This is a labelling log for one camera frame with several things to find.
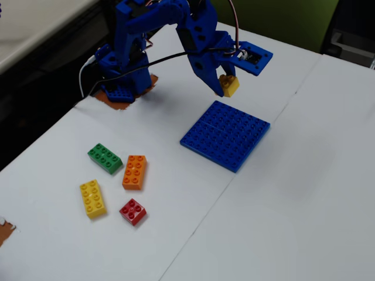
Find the lego brick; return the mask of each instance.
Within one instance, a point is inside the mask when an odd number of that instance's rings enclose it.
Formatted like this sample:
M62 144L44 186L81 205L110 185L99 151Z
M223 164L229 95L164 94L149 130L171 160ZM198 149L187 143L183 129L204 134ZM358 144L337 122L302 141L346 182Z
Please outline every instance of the lego brick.
M221 88L223 89L224 96L228 98L230 98L240 86L238 78L232 75L221 75L219 81Z
M100 192L100 186L96 180L80 186L84 208L89 218L93 219L100 215L106 214L107 209L103 202L103 197Z
M105 146L98 143L88 153L89 157L99 164L104 170L113 174L122 166L120 157L116 156Z
M270 123L215 101L180 144L237 172Z
M120 210L120 214L132 225L136 225L146 214L146 209L137 201L131 199Z
M123 85L102 85L101 88L111 102L132 103L135 101L135 98L132 95L131 91Z
M145 156L130 155L122 186L127 190L141 190L145 177L147 160Z

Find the red lego brick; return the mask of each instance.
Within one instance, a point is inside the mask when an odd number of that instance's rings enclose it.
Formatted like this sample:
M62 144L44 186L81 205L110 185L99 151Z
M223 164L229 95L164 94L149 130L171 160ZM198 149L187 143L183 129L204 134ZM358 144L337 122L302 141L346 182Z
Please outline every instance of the red lego brick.
M131 199L120 210L120 214L132 225L136 225L146 214L146 209L137 201Z

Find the orange lego brick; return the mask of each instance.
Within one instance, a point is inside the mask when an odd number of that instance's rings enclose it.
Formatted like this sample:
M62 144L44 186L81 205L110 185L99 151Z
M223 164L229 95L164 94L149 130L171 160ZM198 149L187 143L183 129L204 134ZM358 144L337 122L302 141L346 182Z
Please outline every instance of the orange lego brick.
M127 190L141 190L146 171L146 157L130 155L122 186Z

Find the blue lego baseplate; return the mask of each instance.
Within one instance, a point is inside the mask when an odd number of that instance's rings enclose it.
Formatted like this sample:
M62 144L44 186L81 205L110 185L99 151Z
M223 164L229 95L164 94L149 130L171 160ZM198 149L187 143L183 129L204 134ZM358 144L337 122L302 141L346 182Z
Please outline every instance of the blue lego baseplate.
M180 144L237 172L270 123L215 101Z
M112 102L134 102L135 98L132 93L122 85L102 85L101 88Z

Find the green wall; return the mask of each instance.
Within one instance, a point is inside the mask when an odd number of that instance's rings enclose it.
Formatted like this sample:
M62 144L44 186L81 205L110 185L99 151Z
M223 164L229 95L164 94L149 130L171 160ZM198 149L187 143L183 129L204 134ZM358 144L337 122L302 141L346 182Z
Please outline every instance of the green wall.
M232 0L240 29L319 52L339 0ZM211 0L219 22L234 25L228 0Z

